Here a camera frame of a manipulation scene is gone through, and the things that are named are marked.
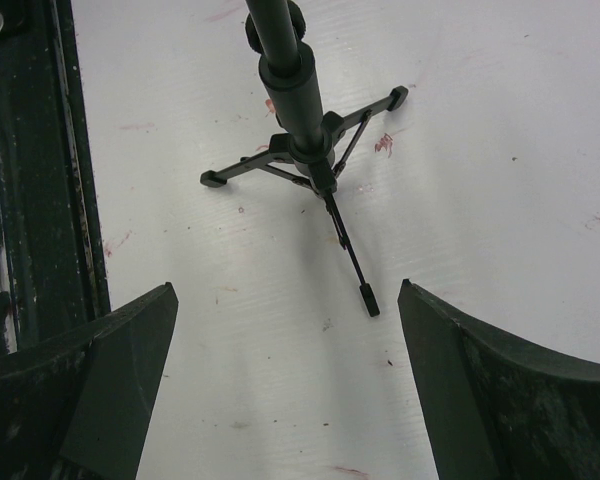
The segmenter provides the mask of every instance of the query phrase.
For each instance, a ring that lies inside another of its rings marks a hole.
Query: red mark
[[[118,127],[120,130],[146,130],[147,128],[156,128],[155,123],[132,123],[130,125],[122,125]]]
[[[127,240],[129,240],[129,237],[131,236],[133,232],[131,230],[129,230],[125,236],[123,237],[122,240],[120,240],[119,242],[115,242],[114,240],[109,240],[104,244],[104,254],[107,257],[111,257],[111,255],[113,255],[113,252],[115,249],[120,248],[124,242],[126,242]]]
[[[204,19],[205,22],[217,22],[218,20],[222,20],[223,18],[227,18],[229,15],[231,15],[232,13],[237,12],[238,10],[240,10],[242,8],[242,5],[238,5],[236,7],[233,7],[231,10],[226,10],[222,13],[218,13],[216,15],[212,15],[210,17],[207,17]]]
[[[276,107],[273,106],[273,100],[271,100],[270,98],[267,98],[264,101],[264,104],[269,109],[269,113],[273,113],[275,115],[275,113],[276,113]]]
[[[361,472],[360,470],[355,470],[353,468],[344,468],[344,467],[331,467],[332,470],[336,472],[348,473],[352,477],[362,478],[363,480],[369,480],[369,474]]]
[[[376,152],[379,152],[383,148],[389,152],[389,156],[387,158],[391,158],[391,154],[393,153],[393,138],[391,138],[391,135],[388,133],[385,133],[378,143],[376,143]]]

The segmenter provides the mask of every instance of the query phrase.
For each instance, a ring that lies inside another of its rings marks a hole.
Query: black metal pole
[[[300,54],[287,0],[247,0],[271,72],[290,77],[300,68]]]

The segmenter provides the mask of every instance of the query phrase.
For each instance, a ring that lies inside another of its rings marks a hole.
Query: curved black edge
[[[423,293],[405,280],[398,306],[440,480],[504,479],[504,454],[475,394],[461,330]]]
[[[458,310],[418,285],[403,283],[403,290],[418,296],[431,308],[456,323],[465,335],[480,343],[503,362],[515,364],[530,372],[571,380],[600,382],[600,364],[551,350],[512,333],[489,325]]]
[[[173,299],[169,301],[174,301],[177,309],[178,300],[173,286],[166,283],[104,317],[52,337],[35,348],[23,349],[11,355],[0,357],[0,379],[7,375],[23,375],[31,370],[42,368],[44,365],[53,362],[62,352],[83,345],[85,338],[91,341],[96,333],[106,335],[107,332],[115,330],[161,298]]]

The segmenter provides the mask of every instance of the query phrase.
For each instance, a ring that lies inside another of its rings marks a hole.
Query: tripod leg
[[[362,121],[360,122],[360,126],[358,127],[358,130],[356,130],[356,133],[353,135],[353,138],[349,142],[349,145],[347,145],[347,149],[342,154],[342,158],[340,159],[340,161],[338,163],[336,163],[335,166],[333,167],[333,174],[335,175],[336,178],[338,178],[340,176],[340,174],[344,170],[344,167],[347,166],[347,160],[349,160],[349,155],[351,155],[351,152],[353,152],[353,149],[355,148],[356,144],[358,143],[358,140],[360,140],[360,137],[362,136],[362,132],[364,132],[364,129],[367,128],[367,125],[369,124],[369,120],[371,120],[371,110],[367,110],[362,115]]]
[[[404,101],[407,99],[407,95],[409,95],[409,90],[407,87],[396,87],[391,90],[391,93],[388,97],[383,98],[382,100],[378,100],[371,105],[361,108],[360,110],[356,110],[353,113],[350,113],[346,117],[344,117],[344,123],[342,128],[344,130],[349,130],[350,128],[355,127],[359,123],[361,123],[367,112],[371,112],[369,115],[371,117],[384,112],[385,110],[388,112],[393,112],[402,106]]]
[[[367,307],[369,316],[377,317],[378,315],[380,315],[380,308],[378,307],[378,302],[376,301],[376,297],[373,294],[371,285],[369,285],[364,279],[362,269],[360,268],[360,264],[358,263],[358,258],[356,257],[356,254],[353,251],[353,247],[351,246],[351,240],[349,240],[347,230],[344,228],[344,222],[342,221],[342,217],[340,216],[340,211],[338,210],[336,201],[334,200],[332,194],[325,195],[324,201],[327,204],[327,211],[333,218],[333,223],[336,226],[336,232],[338,232],[340,245],[342,245],[342,247],[347,252],[349,252],[351,262],[353,263],[353,268],[356,269],[356,274],[358,275],[358,279],[360,280],[360,293],[362,294],[362,299],[364,300],[364,304]]]
[[[299,175],[294,175],[293,173],[289,173],[280,168],[272,167],[271,165],[265,165],[264,167],[260,167],[260,170],[262,170],[263,172],[271,173],[272,175],[275,175],[276,177],[280,177],[280,178],[284,178],[285,180],[289,180],[294,185],[299,185],[301,187],[308,188],[309,190],[313,190],[311,188],[311,182],[308,179],[301,177]]]
[[[227,184],[227,180],[243,173],[250,172],[257,168],[262,168],[269,163],[273,162],[274,159],[269,153],[269,150],[265,150],[262,153],[254,155],[253,157],[243,157],[240,162],[234,163],[233,165],[223,168],[219,172],[209,170],[204,172],[200,176],[200,183],[206,187],[220,188]]]

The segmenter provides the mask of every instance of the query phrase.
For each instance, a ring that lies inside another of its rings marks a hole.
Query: white floor
[[[436,478],[406,277],[600,362],[600,1],[299,4],[325,110],[411,86],[338,193],[376,320],[312,194],[198,183],[279,131],[243,2],[74,2],[113,305],[180,298],[139,479]]]

